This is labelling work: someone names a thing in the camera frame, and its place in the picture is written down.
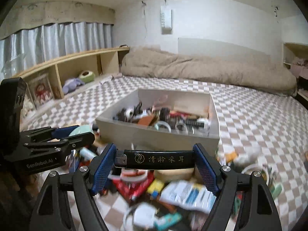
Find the silver screw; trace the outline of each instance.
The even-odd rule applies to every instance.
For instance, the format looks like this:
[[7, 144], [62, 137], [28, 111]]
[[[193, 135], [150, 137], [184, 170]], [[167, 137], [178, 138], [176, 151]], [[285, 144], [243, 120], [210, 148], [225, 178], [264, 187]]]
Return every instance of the silver screw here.
[[222, 170], [225, 172], [229, 172], [231, 169], [229, 166], [222, 166]]
[[50, 176], [50, 177], [54, 177], [54, 176], [56, 176], [56, 174], [57, 174], [56, 171], [51, 171], [51, 172], [49, 173], [49, 176]]
[[82, 166], [79, 168], [80, 172], [85, 172], [88, 170], [88, 167], [87, 166]]
[[259, 171], [254, 171], [254, 176], [255, 177], [260, 177], [261, 176], [261, 173]]

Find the beige valance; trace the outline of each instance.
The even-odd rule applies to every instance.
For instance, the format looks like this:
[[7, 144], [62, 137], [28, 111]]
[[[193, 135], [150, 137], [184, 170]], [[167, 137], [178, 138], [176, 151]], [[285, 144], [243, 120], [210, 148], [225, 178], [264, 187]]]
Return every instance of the beige valance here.
[[47, 1], [13, 7], [0, 26], [0, 40], [21, 29], [81, 21], [114, 24], [115, 11], [105, 6], [74, 1]]

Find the white wall-mounted device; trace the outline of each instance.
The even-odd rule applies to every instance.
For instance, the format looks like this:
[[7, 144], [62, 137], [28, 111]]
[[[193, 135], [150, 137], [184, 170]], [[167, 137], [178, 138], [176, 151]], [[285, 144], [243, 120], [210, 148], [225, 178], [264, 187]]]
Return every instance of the white wall-mounted device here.
[[172, 30], [172, 12], [169, 6], [161, 6], [161, 28]]

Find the white wall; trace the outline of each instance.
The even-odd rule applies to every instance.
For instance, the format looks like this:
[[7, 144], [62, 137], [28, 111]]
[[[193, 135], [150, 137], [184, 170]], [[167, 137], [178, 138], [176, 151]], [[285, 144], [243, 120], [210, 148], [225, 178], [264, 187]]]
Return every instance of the white wall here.
[[308, 22], [303, 14], [283, 18], [279, 23], [282, 41], [308, 44]]
[[262, 51], [281, 61], [281, 27], [274, 15], [232, 0], [168, 0], [173, 12], [171, 35], [162, 35], [164, 0], [147, 0], [116, 9], [114, 46], [159, 44], [177, 53], [179, 37], [223, 41]]

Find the checkered bedsheet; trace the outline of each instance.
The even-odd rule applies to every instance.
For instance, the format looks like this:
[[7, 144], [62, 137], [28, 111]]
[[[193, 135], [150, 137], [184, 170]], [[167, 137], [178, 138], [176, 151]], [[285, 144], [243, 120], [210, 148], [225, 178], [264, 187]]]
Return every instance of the checkered bedsheet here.
[[[256, 143], [261, 146], [258, 163], [267, 163], [277, 170], [276, 182], [283, 187], [275, 200], [282, 229], [292, 229], [308, 202], [308, 174], [303, 164], [308, 146], [308, 111], [292, 97], [233, 85], [123, 77], [63, 100], [35, 119], [28, 129], [91, 123], [104, 109], [137, 88], [210, 92], [220, 123], [219, 150], [244, 153]], [[127, 206], [119, 207], [118, 201], [121, 200], [106, 198], [98, 203], [104, 204], [103, 217], [111, 215], [110, 211], [112, 215], [123, 216]], [[119, 223], [110, 223], [114, 218], [109, 219], [106, 221], [111, 230], [121, 227]]]

